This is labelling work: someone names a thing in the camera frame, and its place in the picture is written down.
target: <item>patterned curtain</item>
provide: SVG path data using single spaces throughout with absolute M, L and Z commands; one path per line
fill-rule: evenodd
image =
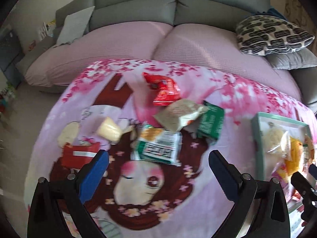
M 307 48 L 317 56 L 317 27 L 299 0 L 286 0 L 285 17 L 288 21 L 313 34 L 316 38 Z

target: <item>pink floral tablecloth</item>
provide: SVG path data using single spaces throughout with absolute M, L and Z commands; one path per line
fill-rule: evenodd
M 223 130 L 216 145 L 194 139 L 182 130 L 181 167 L 130 161 L 134 137 L 124 134 L 110 144 L 95 134 L 98 124 L 111 117 L 123 129 L 147 121 L 159 126 L 153 115 L 151 91 L 142 73 L 166 75 L 181 89 L 181 96 L 225 109 Z M 92 144 L 100 141 L 110 154 L 110 165 L 86 208 L 107 237 L 211 237 L 229 213 L 228 201 L 208 165 L 208 155 L 218 149 L 240 172 L 255 176 L 255 146 L 250 119 L 267 112 L 301 120 L 317 142 L 317 121 L 299 101 L 273 88 L 221 71 L 151 60 L 111 59 L 90 65 L 67 88 L 48 115 L 25 182 L 26 207 L 32 201 L 37 179 L 62 179 L 76 171 L 61 166 L 65 141 Z M 66 222 L 80 237 L 70 215 Z

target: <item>blue gripper pad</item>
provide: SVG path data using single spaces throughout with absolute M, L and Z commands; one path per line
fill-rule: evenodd
M 317 180 L 317 167 L 313 164 L 308 168 L 308 172 Z
M 89 164 L 84 165 L 83 168 L 79 171 L 78 175 L 80 175 L 80 172 L 84 170 L 85 166 L 89 166 L 90 168 L 90 171 L 88 171 L 85 176 L 80 178 L 81 180 L 79 183 L 78 196 L 82 204 L 84 204 L 88 200 L 91 200 L 108 165 L 109 154 L 107 151 L 101 149 L 95 155 L 93 160 Z
M 236 203 L 239 199 L 239 183 L 237 182 L 237 178 L 235 178 L 236 176 L 233 176 L 231 173 L 231 166 L 218 151 L 213 150 L 210 152 L 210 169 L 214 173 L 227 199 Z

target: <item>white label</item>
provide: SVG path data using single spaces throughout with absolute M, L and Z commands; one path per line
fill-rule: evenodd
M 97 153 L 87 151 L 73 151 L 73 156 L 94 157 Z

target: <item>floor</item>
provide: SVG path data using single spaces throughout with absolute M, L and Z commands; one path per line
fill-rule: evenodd
M 23 203 L 24 180 L 33 145 L 49 111 L 60 94 L 38 91 L 20 84 L 16 99 L 0 122 L 0 203 L 7 218 L 21 238 L 26 237 L 27 211 Z

